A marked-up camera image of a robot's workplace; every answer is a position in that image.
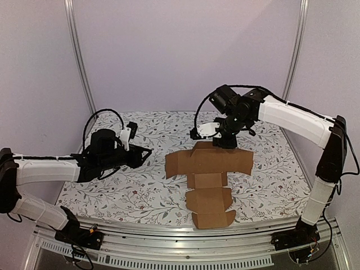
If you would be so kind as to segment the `brown cardboard box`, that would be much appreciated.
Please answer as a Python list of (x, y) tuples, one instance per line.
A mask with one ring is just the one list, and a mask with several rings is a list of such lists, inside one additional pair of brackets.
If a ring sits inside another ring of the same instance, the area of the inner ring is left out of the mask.
[(187, 177), (186, 207), (197, 229), (224, 228), (234, 222), (236, 211), (230, 209), (233, 199), (228, 173), (251, 175), (253, 158), (251, 151), (223, 149), (202, 141), (190, 150), (165, 156), (167, 179)]

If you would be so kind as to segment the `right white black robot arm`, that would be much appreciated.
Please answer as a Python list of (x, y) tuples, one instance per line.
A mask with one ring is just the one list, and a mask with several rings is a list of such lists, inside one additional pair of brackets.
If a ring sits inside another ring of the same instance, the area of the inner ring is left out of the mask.
[(346, 121), (340, 116), (331, 118), (287, 102), (263, 87), (249, 88), (248, 93), (240, 95), (233, 86), (225, 84), (209, 94), (207, 99), (224, 115), (223, 119), (206, 125), (209, 136), (214, 146), (235, 149), (237, 134), (241, 131), (254, 134), (252, 126), (262, 121), (296, 133), (323, 150), (313, 189), (298, 221), (300, 226), (291, 232), (291, 241), (303, 245), (312, 237), (311, 226), (318, 222), (343, 173), (347, 155)]

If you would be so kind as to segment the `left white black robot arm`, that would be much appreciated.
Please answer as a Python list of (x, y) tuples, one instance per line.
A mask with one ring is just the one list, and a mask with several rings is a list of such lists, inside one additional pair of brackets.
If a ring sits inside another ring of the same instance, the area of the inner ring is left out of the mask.
[(71, 244), (79, 244), (84, 233), (68, 208), (51, 205), (18, 187), (43, 182), (87, 183), (106, 178), (107, 170), (115, 174), (122, 166), (139, 168), (152, 151), (131, 144), (133, 138), (129, 127), (119, 135), (100, 129), (91, 135), (89, 145), (81, 153), (68, 156), (25, 156), (14, 154), (10, 148), (1, 149), (1, 213), (44, 223), (61, 231)]

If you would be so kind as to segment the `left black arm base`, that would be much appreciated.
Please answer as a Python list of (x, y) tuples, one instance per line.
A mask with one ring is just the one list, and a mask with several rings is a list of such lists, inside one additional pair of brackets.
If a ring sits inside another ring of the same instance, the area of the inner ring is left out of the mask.
[(82, 248), (100, 250), (104, 233), (98, 230), (98, 224), (90, 228), (81, 228), (76, 216), (66, 207), (60, 206), (67, 217), (67, 224), (61, 230), (56, 230), (55, 239)]

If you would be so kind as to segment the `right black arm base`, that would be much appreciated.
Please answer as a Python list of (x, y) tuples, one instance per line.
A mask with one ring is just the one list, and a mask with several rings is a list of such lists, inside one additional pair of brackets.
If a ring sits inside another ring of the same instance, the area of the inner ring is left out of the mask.
[(275, 250), (290, 249), (320, 240), (317, 225), (309, 225), (298, 219), (295, 228), (271, 234)]

